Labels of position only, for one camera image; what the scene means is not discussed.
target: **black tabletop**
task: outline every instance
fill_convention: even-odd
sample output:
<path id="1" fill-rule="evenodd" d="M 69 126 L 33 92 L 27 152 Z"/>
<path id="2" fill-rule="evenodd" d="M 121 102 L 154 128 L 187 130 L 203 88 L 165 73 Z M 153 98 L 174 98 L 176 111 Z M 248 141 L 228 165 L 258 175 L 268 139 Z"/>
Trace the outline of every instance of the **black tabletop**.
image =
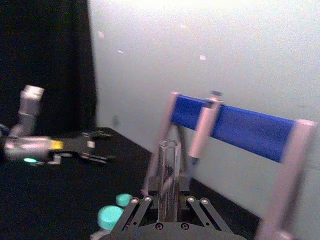
<path id="1" fill-rule="evenodd" d="M 115 205 L 116 195 L 141 197 L 150 152 L 104 130 L 113 137 L 96 144 L 99 151 L 116 156 L 112 163 L 63 158 L 61 165 L 0 165 L 0 240 L 88 240 L 99 230 L 99 209 Z M 197 181 L 192 181 L 191 192 L 209 198 L 234 233 L 252 239 L 257 217 Z"/>

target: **clear plastic tube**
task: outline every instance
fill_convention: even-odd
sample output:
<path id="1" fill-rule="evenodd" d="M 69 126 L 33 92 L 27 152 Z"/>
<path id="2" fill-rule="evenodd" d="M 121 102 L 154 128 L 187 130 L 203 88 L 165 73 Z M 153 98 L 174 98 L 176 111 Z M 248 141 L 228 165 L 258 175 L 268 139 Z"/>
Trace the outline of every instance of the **clear plastic tube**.
<path id="1" fill-rule="evenodd" d="M 181 144 L 164 140 L 159 145 L 158 222 L 176 222 L 179 201 Z"/>

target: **blue fabric strip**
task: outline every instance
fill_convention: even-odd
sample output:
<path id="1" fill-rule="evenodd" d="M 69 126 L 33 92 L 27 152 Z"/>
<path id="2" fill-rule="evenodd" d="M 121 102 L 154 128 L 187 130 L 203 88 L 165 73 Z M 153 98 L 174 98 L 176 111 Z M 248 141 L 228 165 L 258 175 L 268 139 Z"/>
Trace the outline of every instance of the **blue fabric strip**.
<path id="1" fill-rule="evenodd" d="M 205 104 L 178 96 L 171 122 L 194 130 Z M 211 136 L 279 163 L 293 125 L 293 120 L 222 105 Z"/>

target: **gray wall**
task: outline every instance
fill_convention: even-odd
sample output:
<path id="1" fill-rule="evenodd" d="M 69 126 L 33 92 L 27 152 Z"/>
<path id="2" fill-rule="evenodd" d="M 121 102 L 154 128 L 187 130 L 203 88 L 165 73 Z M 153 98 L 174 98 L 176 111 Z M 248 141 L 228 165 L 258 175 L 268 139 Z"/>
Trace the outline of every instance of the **gray wall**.
<path id="1" fill-rule="evenodd" d="M 169 2 L 90 1 L 100 126 L 152 150 L 170 91 L 219 90 L 227 105 L 320 120 L 317 1 Z M 319 154 L 318 131 L 289 227 L 308 240 L 320 236 Z M 261 216 L 279 166 L 210 139 L 196 178 Z"/>

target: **metal frame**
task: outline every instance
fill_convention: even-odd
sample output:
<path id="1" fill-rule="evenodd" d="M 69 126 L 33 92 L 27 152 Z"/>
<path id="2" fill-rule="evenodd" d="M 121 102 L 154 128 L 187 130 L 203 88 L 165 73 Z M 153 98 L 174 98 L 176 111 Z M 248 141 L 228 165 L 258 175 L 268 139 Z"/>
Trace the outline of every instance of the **metal frame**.
<path id="1" fill-rule="evenodd" d="M 291 197 L 298 184 L 304 166 L 305 156 L 313 136 L 316 123 L 298 119 L 290 133 L 282 156 L 282 169 L 274 183 L 272 197 L 262 218 L 255 240 L 289 240 L 291 237 L 282 230 Z"/>
<path id="2" fill-rule="evenodd" d="M 149 177 L 154 176 L 157 173 L 158 143 L 164 140 L 169 133 L 172 125 L 171 115 L 174 111 L 178 96 L 178 92 L 172 92 L 170 94 L 167 107 L 164 112 L 164 118 L 161 122 L 161 129 L 157 142 L 155 143 L 154 152 L 143 185 L 142 193 L 144 195 L 148 194 L 147 189 Z M 217 95 L 207 100 L 209 100 L 209 103 L 211 102 L 215 104 L 209 104 L 208 106 L 202 107 L 195 128 L 196 133 L 193 137 L 188 156 L 186 153 L 182 153 L 184 173 L 189 176 L 193 175 L 195 165 L 201 157 L 208 136 L 211 135 L 219 114 L 220 106 L 223 103 Z M 282 153 L 282 169 L 280 170 L 277 181 L 274 183 L 272 197 L 267 207 L 266 215 L 260 221 L 255 240 L 294 239 L 291 234 L 283 230 L 282 223 L 288 215 L 289 204 L 292 200 L 291 197 L 293 196 L 295 187 L 298 184 L 300 173 L 305 162 L 305 155 L 316 125 L 317 124 L 315 122 L 305 119 L 298 119 L 295 121 L 295 125 L 291 130 L 286 148 Z M 183 141 L 181 146 L 184 149 L 186 146 L 184 128 L 179 125 L 176 126 L 178 135 Z"/>

